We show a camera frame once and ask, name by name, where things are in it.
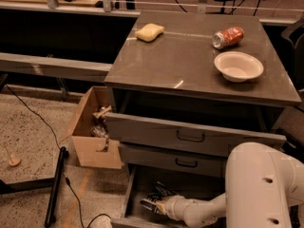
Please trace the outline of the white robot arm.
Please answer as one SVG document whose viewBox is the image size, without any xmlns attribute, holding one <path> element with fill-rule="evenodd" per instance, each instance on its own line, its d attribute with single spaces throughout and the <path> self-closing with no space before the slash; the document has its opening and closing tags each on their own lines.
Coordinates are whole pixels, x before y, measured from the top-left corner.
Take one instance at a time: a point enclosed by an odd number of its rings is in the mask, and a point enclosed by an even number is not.
<svg viewBox="0 0 304 228">
<path fill-rule="evenodd" d="M 225 192 L 209 201 L 172 196 L 160 211 L 189 228 L 226 219 L 226 228 L 292 228 L 289 208 L 304 202 L 304 164 L 264 144 L 246 142 L 229 155 Z"/>
</svg>

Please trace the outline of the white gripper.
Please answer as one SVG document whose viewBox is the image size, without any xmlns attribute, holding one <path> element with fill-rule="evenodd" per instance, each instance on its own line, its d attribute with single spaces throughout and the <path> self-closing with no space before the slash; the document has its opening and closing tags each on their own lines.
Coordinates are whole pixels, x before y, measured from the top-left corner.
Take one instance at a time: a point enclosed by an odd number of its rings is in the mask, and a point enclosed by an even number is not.
<svg viewBox="0 0 304 228">
<path fill-rule="evenodd" d="M 183 220 L 186 198 L 183 196 L 167 197 L 156 202 L 158 210 L 173 220 Z"/>
</svg>

